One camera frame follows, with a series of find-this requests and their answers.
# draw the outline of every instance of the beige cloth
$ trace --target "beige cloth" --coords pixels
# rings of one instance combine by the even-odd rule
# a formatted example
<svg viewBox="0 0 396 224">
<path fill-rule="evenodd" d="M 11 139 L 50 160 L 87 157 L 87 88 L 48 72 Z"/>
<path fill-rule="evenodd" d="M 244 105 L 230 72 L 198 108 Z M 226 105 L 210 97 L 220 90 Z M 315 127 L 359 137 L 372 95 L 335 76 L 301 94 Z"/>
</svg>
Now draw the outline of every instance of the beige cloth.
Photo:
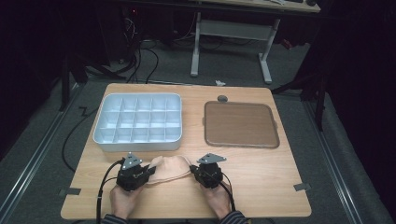
<svg viewBox="0 0 396 224">
<path fill-rule="evenodd" d="M 156 157 L 149 167 L 157 166 L 155 174 L 151 175 L 148 184 L 161 183 L 181 178 L 190 173 L 191 162 L 183 156 Z"/>
</svg>

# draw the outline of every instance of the brown plastic lid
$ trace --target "brown plastic lid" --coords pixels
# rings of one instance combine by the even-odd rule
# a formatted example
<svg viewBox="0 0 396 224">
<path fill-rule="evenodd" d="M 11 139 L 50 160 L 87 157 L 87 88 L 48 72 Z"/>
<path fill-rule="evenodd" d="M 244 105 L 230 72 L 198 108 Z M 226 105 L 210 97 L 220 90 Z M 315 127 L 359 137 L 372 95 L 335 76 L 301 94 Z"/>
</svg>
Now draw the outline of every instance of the brown plastic lid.
<svg viewBox="0 0 396 224">
<path fill-rule="evenodd" d="M 250 103 L 205 104 L 205 140 L 216 147 L 279 147 L 272 110 Z"/>
</svg>

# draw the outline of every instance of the white storage box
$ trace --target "white storage box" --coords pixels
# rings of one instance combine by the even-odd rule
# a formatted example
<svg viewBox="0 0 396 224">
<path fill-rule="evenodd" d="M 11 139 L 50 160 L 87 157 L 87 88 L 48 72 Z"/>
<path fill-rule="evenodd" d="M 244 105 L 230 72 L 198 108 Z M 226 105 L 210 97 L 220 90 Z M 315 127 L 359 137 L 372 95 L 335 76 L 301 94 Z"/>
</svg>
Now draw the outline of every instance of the white storage box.
<svg viewBox="0 0 396 224">
<path fill-rule="evenodd" d="M 176 150 L 181 121 L 176 93 L 113 93 L 103 101 L 93 141 L 104 151 Z"/>
</svg>

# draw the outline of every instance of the hand in background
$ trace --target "hand in background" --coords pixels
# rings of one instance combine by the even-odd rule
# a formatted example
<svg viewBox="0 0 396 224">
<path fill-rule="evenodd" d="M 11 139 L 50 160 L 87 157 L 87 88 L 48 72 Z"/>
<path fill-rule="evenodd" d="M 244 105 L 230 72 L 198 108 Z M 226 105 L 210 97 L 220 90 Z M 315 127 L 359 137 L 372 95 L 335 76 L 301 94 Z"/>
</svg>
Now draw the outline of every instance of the hand in background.
<svg viewBox="0 0 396 224">
<path fill-rule="evenodd" d="M 228 190 L 230 190 L 230 186 L 226 183 L 222 182 Z M 207 189 L 204 186 L 201 186 L 201 190 L 205 195 L 207 203 L 212 208 L 212 210 L 216 213 L 219 220 L 222 220 L 225 216 L 227 216 L 230 212 L 230 197 L 227 191 L 221 185 L 218 185 L 214 189 Z"/>
<path fill-rule="evenodd" d="M 136 199 L 144 186 L 133 190 L 126 191 L 116 185 L 110 192 L 110 201 L 112 213 L 116 217 L 127 219 L 136 206 Z"/>
</svg>

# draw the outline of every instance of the person's left hand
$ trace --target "person's left hand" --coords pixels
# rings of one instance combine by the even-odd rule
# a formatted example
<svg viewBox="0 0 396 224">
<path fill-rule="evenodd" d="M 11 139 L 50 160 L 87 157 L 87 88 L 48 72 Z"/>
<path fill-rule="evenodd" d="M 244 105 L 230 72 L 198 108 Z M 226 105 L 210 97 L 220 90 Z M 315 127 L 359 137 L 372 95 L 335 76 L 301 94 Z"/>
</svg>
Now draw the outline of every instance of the person's left hand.
<svg viewBox="0 0 396 224">
<path fill-rule="evenodd" d="M 136 199 L 144 186 L 133 190 L 126 191 L 116 185 L 110 192 L 110 201 L 112 213 L 116 217 L 127 219 L 136 206 Z"/>
</svg>

